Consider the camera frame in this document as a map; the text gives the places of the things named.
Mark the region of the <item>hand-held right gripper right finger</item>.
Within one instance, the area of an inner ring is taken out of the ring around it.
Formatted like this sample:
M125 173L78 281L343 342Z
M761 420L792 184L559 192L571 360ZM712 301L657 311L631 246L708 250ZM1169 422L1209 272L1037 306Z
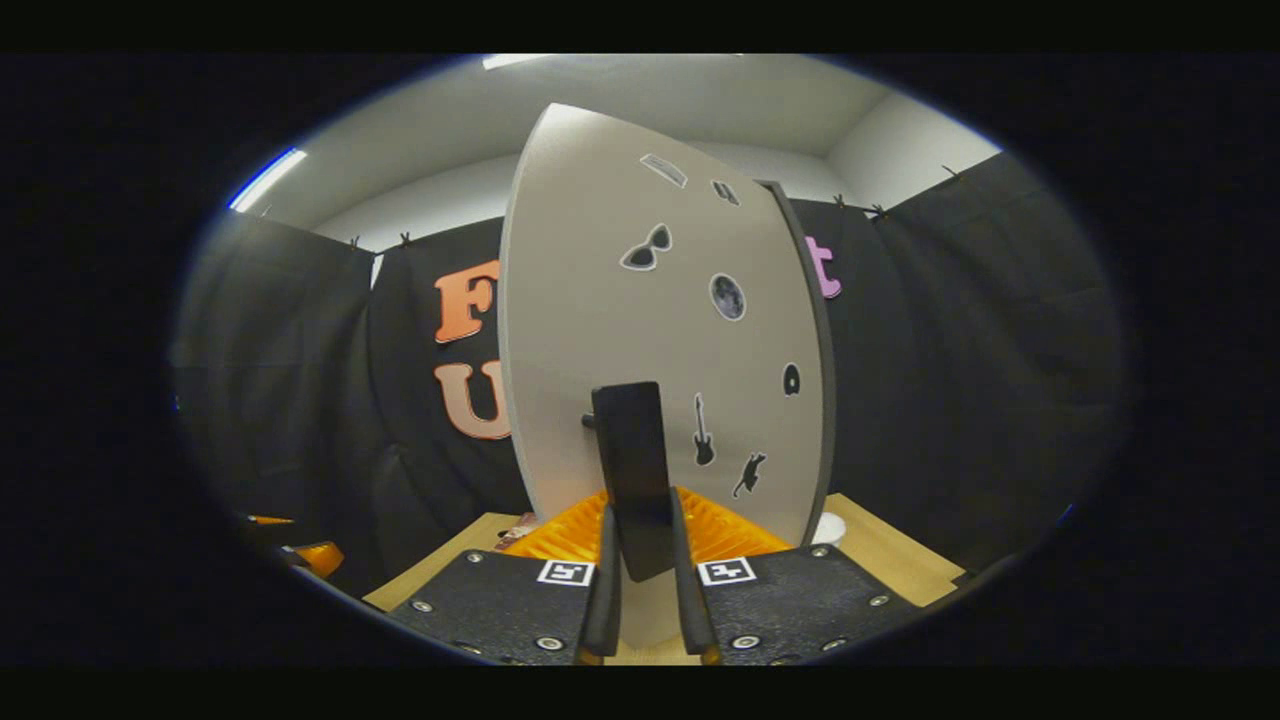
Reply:
M819 664L923 612L835 544L788 547L690 489L669 500L681 633L705 665Z

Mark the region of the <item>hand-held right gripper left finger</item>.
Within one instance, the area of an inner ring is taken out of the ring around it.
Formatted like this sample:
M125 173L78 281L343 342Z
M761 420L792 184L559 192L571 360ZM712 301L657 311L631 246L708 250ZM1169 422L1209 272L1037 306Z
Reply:
M388 616L488 664L599 665L620 641L622 557L605 492L503 550L460 551Z

